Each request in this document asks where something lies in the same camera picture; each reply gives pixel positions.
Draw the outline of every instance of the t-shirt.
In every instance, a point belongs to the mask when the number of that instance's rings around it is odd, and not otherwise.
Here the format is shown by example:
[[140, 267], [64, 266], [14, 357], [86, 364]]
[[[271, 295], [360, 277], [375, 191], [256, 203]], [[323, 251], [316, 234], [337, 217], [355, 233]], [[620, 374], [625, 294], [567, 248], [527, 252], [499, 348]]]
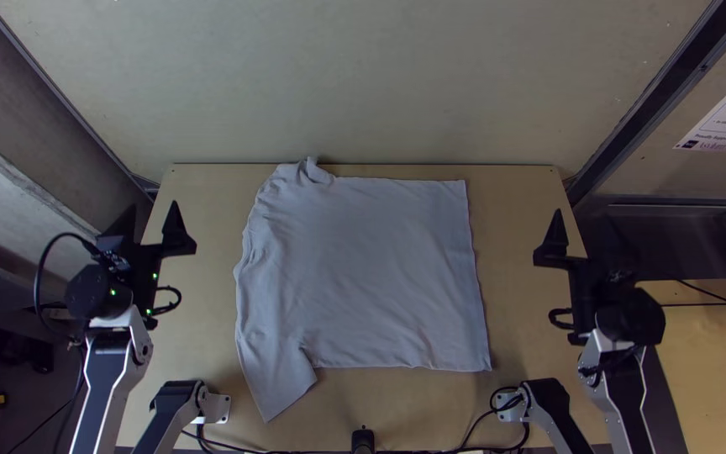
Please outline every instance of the t-shirt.
[[491, 370], [464, 181], [280, 165], [234, 278], [237, 350], [265, 422], [308, 391], [314, 367]]

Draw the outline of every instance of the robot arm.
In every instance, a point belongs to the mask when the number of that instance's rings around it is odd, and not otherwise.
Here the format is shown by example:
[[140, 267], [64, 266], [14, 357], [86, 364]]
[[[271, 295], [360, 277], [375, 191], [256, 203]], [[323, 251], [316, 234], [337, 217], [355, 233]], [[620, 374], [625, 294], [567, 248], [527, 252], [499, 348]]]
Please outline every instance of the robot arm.
[[[567, 339], [572, 345], [584, 346], [575, 372], [604, 413], [613, 452], [687, 454], [655, 350], [666, 329], [662, 307], [634, 286], [632, 273], [568, 257], [567, 246], [565, 223], [557, 210], [543, 244], [534, 251], [534, 264], [568, 271], [571, 307], [555, 309], [549, 318], [570, 331]], [[572, 314], [573, 323], [559, 321], [559, 314]], [[522, 382], [516, 392], [496, 395], [493, 404], [498, 408], [499, 399], [507, 402], [518, 395], [522, 401], [517, 407], [498, 412], [502, 421], [535, 423], [560, 454], [592, 452], [570, 417], [570, 396], [558, 380]]]
[[[74, 454], [113, 453], [128, 394], [145, 376], [153, 356], [149, 330], [158, 324], [155, 316], [177, 307], [153, 307], [161, 260], [197, 249], [175, 202], [160, 244], [134, 243], [134, 222], [135, 211], [129, 209], [99, 235], [98, 264], [84, 267], [66, 288], [70, 313], [88, 320], [88, 392], [71, 444]], [[150, 404], [155, 415], [134, 452], [170, 452], [187, 425], [225, 424], [230, 405], [229, 396], [210, 393], [200, 380], [167, 382]]]

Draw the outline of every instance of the black cable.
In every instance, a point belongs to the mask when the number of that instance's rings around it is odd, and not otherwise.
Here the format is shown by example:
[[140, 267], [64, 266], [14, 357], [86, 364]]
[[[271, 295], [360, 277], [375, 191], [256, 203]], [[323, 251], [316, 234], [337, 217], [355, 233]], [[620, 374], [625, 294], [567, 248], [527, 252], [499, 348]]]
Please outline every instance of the black cable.
[[78, 346], [77, 352], [80, 354], [80, 366], [77, 368], [77, 383], [75, 384], [75, 392], [71, 395], [71, 399], [69, 399], [71, 405], [69, 405], [69, 408], [66, 410], [66, 414], [64, 415], [63, 421], [60, 423], [60, 428], [58, 429], [58, 435], [55, 437], [55, 444], [52, 446], [53, 454], [57, 454], [58, 452], [58, 447], [61, 444], [61, 438], [63, 438], [63, 430], [69, 423], [71, 414], [75, 410], [75, 401], [77, 400], [77, 395], [80, 394], [80, 389], [83, 387], [83, 364], [85, 363], [83, 348]]
[[[712, 297], [714, 297], [716, 299], [720, 299], [720, 300], [722, 300], [722, 301], [724, 301], [726, 303], [726, 298], [725, 297], [720, 296], [720, 295], [717, 295], [716, 293], [713, 293], [710, 290], [705, 290], [704, 288], [697, 287], [697, 286], [693, 285], [692, 283], [686, 282], [683, 279], [674, 278], [674, 280], [677, 281], [677, 282], [679, 282], [680, 284], [688, 287], [688, 288], [692, 288], [692, 289], [696, 290], [699, 293], [704, 293], [704, 294], [706, 294], [708, 296], [712, 296]], [[716, 305], [722, 305], [722, 304], [716, 303], [716, 304], [701, 304], [701, 305], [714, 305], [714, 306], [716, 306]]]
[[592, 367], [579, 367], [578, 371], [582, 376], [584, 376], [584, 378], [594, 376], [592, 383], [590, 383], [589, 386], [590, 388], [595, 388], [601, 382], [602, 372], [611, 372], [614, 368], [620, 366], [624, 361], [634, 355], [640, 347], [641, 346], [631, 346], [626, 350], [619, 351], [615, 357], [611, 358], [607, 362], [597, 364]]
[[50, 240], [50, 242], [46, 244], [46, 246], [44, 247], [44, 251], [41, 253], [41, 258], [38, 260], [38, 268], [35, 270], [35, 279], [33, 280], [33, 307], [35, 309], [35, 314], [38, 315], [38, 320], [41, 322], [41, 324], [44, 326], [44, 328], [46, 328], [50, 333], [52, 333], [54, 335], [58, 335], [59, 337], [68, 339], [72, 343], [79, 344], [79, 340], [75, 336], [68, 335], [66, 333], [61, 333], [61, 332], [55, 330], [54, 328], [52, 328], [52, 326], [50, 324], [46, 323], [46, 319], [44, 319], [44, 313], [43, 313], [43, 310], [41, 309], [41, 304], [40, 304], [41, 278], [43, 277], [43, 274], [44, 274], [44, 265], [46, 263], [46, 258], [47, 258], [47, 256], [49, 256], [52, 246], [58, 240], [60, 240], [61, 238], [67, 237], [67, 236], [70, 236], [71, 238], [75, 238], [78, 241], [80, 241], [81, 244], [83, 244], [83, 247], [85, 247], [86, 250], [89, 251], [93, 256], [95, 256], [98, 253], [97, 247], [95, 245], [93, 245], [88, 240], [86, 240], [85, 238], [83, 238], [82, 236], [80, 236], [76, 233], [64, 232], [64, 233], [55, 235]]
[[576, 326], [572, 323], [567, 323], [559, 320], [560, 315], [573, 314], [573, 308], [557, 308], [551, 309], [548, 313], [548, 321], [560, 330], [575, 330]]
[[[78, 373], [77, 373], [77, 383], [78, 384], [76, 385], [76, 389], [78, 391], [75, 392], [74, 397], [72, 399], [67, 400], [66, 403], [63, 404], [63, 405], [61, 405], [57, 410], [55, 410], [55, 412], [53, 414], [50, 414], [45, 420], [41, 421], [41, 424], [37, 425], [35, 427], [35, 429], [33, 429], [32, 432], [30, 432], [29, 434], [27, 434], [27, 436], [25, 436], [21, 441], [19, 441], [18, 443], [16, 443], [15, 446], [13, 446], [12, 448], [10, 448], [10, 451], [8, 451], [7, 454], [13, 454], [13, 452], [16, 451], [19, 446], [23, 445], [25, 442], [27, 442], [27, 440], [29, 440], [30, 438], [32, 438], [32, 436], [35, 435], [36, 432], [38, 432], [39, 430], [41, 430], [41, 428], [44, 427], [46, 425], [46, 423], [50, 422], [53, 418], [55, 418], [64, 408], [66, 408], [67, 405], [74, 403], [75, 399], [77, 398], [77, 393], [79, 392], [79, 387], [82, 385], [82, 364], [81, 364], [80, 368], [78, 369]], [[66, 425], [66, 423], [63, 423], [61, 425], [61, 427], [60, 427], [60, 431], [61, 432], [63, 431], [63, 426], [64, 425]]]
[[[492, 396], [489, 398], [489, 411], [487, 411], [484, 414], [481, 414], [478, 416], [478, 418], [475, 420], [474, 423], [470, 426], [470, 429], [466, 432], [466, 436], [464, 436], [464, 440], [461, 442], [461, 444], [455, 448], [452, 451], [442, 451], [440, 454], [458, 454], [461, 452], [468, 452], [468, 451], [492, 451], [496, 453], [503, 453], [503, 452], [511, 452], [514, 450], [522, 450], [523, 446], [525, 445], [525, 442], [529, 439], [529, 433], [530, 433], [530, 427], [528, 423], [523, 423], [523, 438], [520, 440], [519, 443], [517, 443], [514, 446], [509, 447], [477, 447], [477, 446], [467, 446], [466, 443], [470, 440], [470, 437], [472, 437], [472, 432], [475, 431], [475, 428], [478, 426], [478, 424], [486, 418], [490, 414], [495, 414], [500, 411], [504, 411], [506, 409], [511, 409], [512, 407], [516, 406], [520, 402], [523, 401], [523, 396], [514, 396], [513, 398], [509, 399], [508, 402], [506, 402], [504, 405], [501, 405], [500, 407], [495, 407], [494, 403], [492, 402], [494, 400], [495, 394], [501, 392], [501, 391], [507, 391], [507, 390], [517, 390], [517, 387], [514, 386], [507, 386], [503, 388], [498, 388], [495, 390], [494, 393], [492, 393]], [[274, 452], [279, 451], [255, 451], [248, 448], [243, 448], [239, 446], [233, 446], [226, 443], [220, 443], [218, 441], [209, 440], [203, 435], [203, 424], [199, 424], [196, 426], [196, 434], [193, 434], [191, 432], [187, 432], [186, 430], [181, 431], [182, 434], [185, 436], [189, 436], [190, 438], [193, 438], [197, 440], [198, 445], [201, 447], [201, 450], [203, 452], [211, 453], [212, 451], [209, 450], [207, 446], [204, 445], [204, 443], [207, 443], [209, 445], [215, 445], [224, 447], [227, 449], [231, 449], [234, 451], [242, 451], [242, 452], [250, 452], [251, 454], [272, 454]], [[312, 452], [321, 452], [321, 451], [292, 451], [292, 452], [299, 452], [300, 454], [308, 454]]]
[[207, 454], [213, 454], [212, 450], [210, 450], [209, 448], [206, 447], [206, 445], [203, 444], [204, 440], [206, 440], [206, 438], [204, 438], [204, 436], [203, 436], [203, 424], [197, 425], [195, 433], [197, 434], [197, 437], [198, 437], [197, 445], [201, 447], [201, 451], [206, 452]]
[[[623, 242], [623, 244], [628, 249], [630, 249], [632, 251], [632, 253], [634, 254], [634, 259], [636, 261], [640, 262], [641, 255], [640, 255], [640, 251], [639, 251], [638, 247], [636, 245], [634, 245], [632, 243], [632, 241], [629, 240], [628, 236], [626, 236], [626, 234], [621, 230], [621, 228], [615, 222], [615, 219], [613, 219], [613, 218], [611, 218], [609, 216], [607, 216], [607, 219], [609, 220], [609, 225], [610, 225], [610, 227], [612, 227], [613, 231], [615, 232], [615, 235], [617, 235], [618, 238], [621, 240], [621, 242]], [[652, 262], [651, 264], [659, 272], [662, 272], [663, 274], [665, 274], [666, 276], [668, 276], [670, 279], [673, 279], [674, 281], [677, 281], [678, 283], [680, 283], [680, 284], [682, 284], [682, 285], [684, 285], [684, 286], [686, 286], [688, 288], [692, 288], [692, 289], [696, 290], [699, 293], [705, 293], [708, 296], [712, 296], [712, 297], [714, 297], [716, 299], [719, 299], [721, 301], [724, 301], [726, 303], [726, 298], [725, 297], [720, 296], [720, 295], [717, 295], [716, 293], [713, 293], [713, 292], [711, 292], [709, 290], [705, 290], [704, 288], [697, 287], [697, 286], [695, 286], [695, 285], [693, 285], [693, 284], [691, 284], [689, 282], [686, 282], [684, 279], [680, 279], [679, 277], [675, 277], [673, 274], [671, 274], [667, 270], [659, 267], [655, 262]], [[688, 304], [674, 304], [674, 305], [672, 305], [672, 304], [662, 304], [661, 306], [670, 308], [670, 307], [676, 307], [677, 305], [688, 306]], [[701, 304], [701, 305], [719, 306], [719, 305], [722, 305], [722, 304]]]
[[176, 297], [178, 298], [178, 300], [175, 301], [175, 302], [170, 301], [170, 303], [167, 304], [166, 306], [161, 306], [160, 308], [153, 308], [153, 309], [151, 309], [149, 315], [166, 314], [167, 312], [170, 312], [171, 310], [177, 308], [178, 307], [178, 304], [181, 304], [181, 297], [182, 297], [181, 296], [181, 291], [179, 291], [175, 287], [171, 287], [169, 285], [165, 285], [164, 287], [157, 288], [156, 289], [156, 292], [170, 292], [170, 293], [173, 293], [173, 294], [176, 295]]
[[53, 414], [50, 414], [49, 417], [47, 417], [41, 424], [39, 424], [35, 429], [33, 429], [32, 432], [30, 432], [27, 436], [25, 436], [20, 442], [16, 443], [15, 446], [10, 448], [10, 451], [8, 451], [8, 454], [13, 454], [14, 451], [18, 449], [19, 446], [22, 446], [27, 440], [29, 440], [33, 435], [35, 435], [35, 432], [38, 432], [41, 430], [41, 427], [44, 427], [46, 423], [50, 422], [52, 418], [55, 418], [57, 414], [61, 412], [68, 404], [71, 403], [71, 399], [67, 400], [65, 404], [61, 405]]
[[184, 434], [185, 436], [189, 436], [191, 438], [194, 438], [195, 440], [202, 441], [202, 442], [208, 443], [210, 445], [215, 445], [215, 446], [220, 446], [220, 447], [228, 448], [228, 449], [231, 449], [231, 450], [234, 450], [234, 451], [250, 452], [251, 454], [267, 454], [265, 451], [255, 451], [253, 449], [248, 449], [248, 448], [242, 448], [242, 447], [238, 447], [238, 446], [227, 445], [226, 443], [221, 443], [219, 441], [209, 440], [209, 439], [207, 439], [207, 438], [205, 438], [203, 436], [197, 436], [197, 435], [195, 435], [195, 434], [193, 434], [191, 432], [187, 432], [186, 430], [182, 430], [181, 433]]
[[680, 307], [698, 307], [698, 306], [726, 306], [726, 303], [673, 303], [673, 304], [661, 304], [662, 308], [680, 308]]
[[478, 418], [475, 420], [474, 423], [470, 426], [470, 429], [466, 432], [466, 435], [464, 436], [464, 440], [461, 442], [460, 445], [458, 445], [457, 448], [455, 448], [452, 451], [444, 451], [442, 454], [458, 454], [460, 452], [468, 452], [468, 451], [492, 451], [492, 452], [510, 452], [514, 451], [516, 449], [520, 449], [525, 445], [525, 442], [529, 438], [529, 432], [530, 428], [528, 423], [523, 423], [523, 428], [525, 429], [525, 433], [523, 435], [523, 439], [514, 446], [509, 447], [483, 447], [483, 446], [467, 446], [466, 443], [470, 440], [470, 437], [472, 436], [472, 432], [475, 431], [475, 428], [478, 426], [478, 424], [483, 421], [484, 418], [486, 418], [490, 414], [496, 414], [498, 412], [504, 411], [506, 409], [511, 409], [515, 406], [517, 406], [520, 402], [523, 401], [523, 396], [518, 395], [514, 396], [513, 398], [509, 399], [508, 402], [501, 405], [500, 407], [495, 407], [494, 404], [494, 398], [497, 393], [500, 393], [502, 391], [508, 391], [508, 390], [517, 390], [517, 387], [514, 386], [506, 386], [503, 388], [498, 388], [495, 390], [494, 393], [492, 393], [492, 396], [489, 398], [489, 411], [487, 411], [484, 414], [481, 414], [478, 416]]

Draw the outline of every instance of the t-shirt sleeve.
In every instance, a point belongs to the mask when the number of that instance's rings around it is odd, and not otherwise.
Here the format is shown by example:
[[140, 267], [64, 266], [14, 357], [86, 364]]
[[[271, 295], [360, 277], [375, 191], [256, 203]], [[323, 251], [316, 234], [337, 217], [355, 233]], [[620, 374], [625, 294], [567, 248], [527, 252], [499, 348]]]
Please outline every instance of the t-shirt sleeve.
[[316, 382], [313, 365], [297, 341], [265, 333], [238, 335], [237, 352], [251, 395], [266, 423]]

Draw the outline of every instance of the table surface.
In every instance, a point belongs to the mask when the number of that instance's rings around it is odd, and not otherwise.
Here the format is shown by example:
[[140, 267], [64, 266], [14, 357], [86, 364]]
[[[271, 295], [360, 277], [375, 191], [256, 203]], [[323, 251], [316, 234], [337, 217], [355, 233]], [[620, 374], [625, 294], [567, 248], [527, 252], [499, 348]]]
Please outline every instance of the table surface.
[[[548, 323], [550, 309], [570, 302], [567, 275], [534, 267], [531, 261], [557, 208], [565, 215], [570, 254], [584, 254], [554, 168], [322, 167], [340, 177], [467, 181], [493, 370], [319, 369], [318, 383], [266, 425], [237, 357], [232, 269], [242, 253], [242, 230], [255, 193], [275, 166], [175, 165], [164, 176], [144, 242], [160, 241], [167, 209], [171, 200], [177, 200], [198, 250], [195, 256], [172, 257], [162, 265], [160, 285], [179, 288], [183, 300], [178, 310], [160, 317], [159, 327], [151, 333], [154, 357], [130, 394], [119, 445], [135, 445], [150, 421], [148, 404], [165, 381], [189, 378], [201, 378], [213, 391], [233, 398], [229, 423], [207, 426], [207, 437], [249, 448], [347, 451], [351, 431], [366, 425], [375, 431], [380, 450], [450, 449], [488, 409], [495, 388], [542, 377], [558, 378], [571, 394], [571, 414], [590, 442], [608, 441], [603, 417], [576, 379], [581, 349], [570, 346], [565, 333]], [[674, 282], [645, 286], [664, 302], [702, 300]], [[166, 297], [160, 294], [157, 304], [165, 304]], [[694, 447], [702, 451], [726, 447], [726, 436], [718, 435], [726, 434], [726, 308], [668, 310], [666, 337], [658, 352], [689, 448], [695, 452]], [[711, 389], [713, 396], [708, 398]], [[521, 433], [517, 425], [486, 418], [470, 444], [507, 446]], [[547, 435], [532, 427], [529, 446], [549, 445]], [[197, 449], [184, 436], [177, 446]]]

